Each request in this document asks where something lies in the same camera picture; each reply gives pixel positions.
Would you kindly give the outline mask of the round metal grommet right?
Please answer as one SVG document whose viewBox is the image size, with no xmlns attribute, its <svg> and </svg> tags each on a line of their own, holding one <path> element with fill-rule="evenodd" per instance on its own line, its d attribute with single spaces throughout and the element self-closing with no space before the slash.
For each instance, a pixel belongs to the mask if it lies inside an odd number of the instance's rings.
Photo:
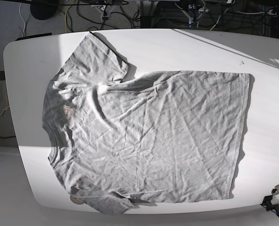
<svg viewBox="0 0 279 226">
<path fill-rule="evenodd" d="M 271 190 L 272 195 L 278 195 L 279 194 L 279 184 L 274 186 L 273 189 Z"/>
</svg>

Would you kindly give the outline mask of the round table grommet left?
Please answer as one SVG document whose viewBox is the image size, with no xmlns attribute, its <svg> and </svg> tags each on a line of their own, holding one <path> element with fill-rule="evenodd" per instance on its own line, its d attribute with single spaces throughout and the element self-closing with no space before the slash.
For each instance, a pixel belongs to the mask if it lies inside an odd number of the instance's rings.
<svg viewBox="0 0 279 226">
<path fill-rule="evenodd" d="M 71 202 L 73 202 L 74 204 L 77 204 L 77 205 L 82 205 L 82 204 L 83 204 L 82 201 L 76 199 L 76 198 L 73 197 L 73 196 L 70 196 L 70 200 L 71 200 Z"/>
</svg>

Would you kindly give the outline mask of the grey T-shirt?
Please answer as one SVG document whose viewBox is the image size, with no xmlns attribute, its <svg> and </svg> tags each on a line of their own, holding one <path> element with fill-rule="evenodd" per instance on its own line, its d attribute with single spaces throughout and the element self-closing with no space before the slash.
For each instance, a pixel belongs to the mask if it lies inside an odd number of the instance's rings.
<svg viewBox="0 0 279 226">
<path fill-rule="evenodd" d="M 88 33 L 49 82 L 42 126 L 66 192 L 95 210 L 230 197 L 250 75 L 156 71 L 129 64 Z"/>
</svg>

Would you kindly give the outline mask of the black round stand base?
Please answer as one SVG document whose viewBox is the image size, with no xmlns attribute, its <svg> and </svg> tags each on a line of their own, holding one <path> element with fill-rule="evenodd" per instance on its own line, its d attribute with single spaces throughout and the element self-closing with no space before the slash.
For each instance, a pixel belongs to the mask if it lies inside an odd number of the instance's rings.
<svg viewBox="0 0 279 226">
<path fill-rule="evenodd" d="M 37 20 L 47 20 L 53 17 L 58 9 L 58 0 L 32 0 L 31 15 Z"/>
</svg>

